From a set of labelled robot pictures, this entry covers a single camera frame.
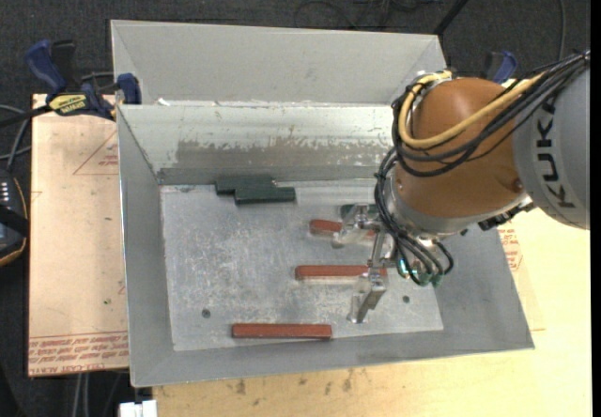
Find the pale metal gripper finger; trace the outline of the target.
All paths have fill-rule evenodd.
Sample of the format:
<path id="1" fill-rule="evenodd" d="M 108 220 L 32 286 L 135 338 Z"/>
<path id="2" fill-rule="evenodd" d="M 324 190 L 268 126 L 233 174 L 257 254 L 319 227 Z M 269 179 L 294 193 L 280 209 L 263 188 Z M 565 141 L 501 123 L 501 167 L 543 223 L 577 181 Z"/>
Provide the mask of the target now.
<path id="1" fill-rule="evenodd" d="M 370 220 L 365 213 L 349 213 L 342 221 L 341 229 L 333 233 L 331 245 L 333 248 L 342 248 L 350 244 L 366 244 L 374 237 Z"/>
<path id="2" fill-rule="evenodd" d="M 362 273 L 353 287 L 347 320 L 355 324 L 362 324 L 366 320 L 367 313 L 377 307 L 386 291 L 385 269 L 369 268 Z"/>

